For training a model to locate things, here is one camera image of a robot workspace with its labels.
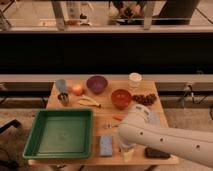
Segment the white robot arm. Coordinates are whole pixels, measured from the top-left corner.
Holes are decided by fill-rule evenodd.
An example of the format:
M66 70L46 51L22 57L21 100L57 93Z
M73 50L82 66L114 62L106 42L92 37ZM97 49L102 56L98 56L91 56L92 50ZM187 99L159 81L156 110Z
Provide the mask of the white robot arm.
M148 146L213 168L213 133L163 127L144 105L133 105L118 126L120 146Z

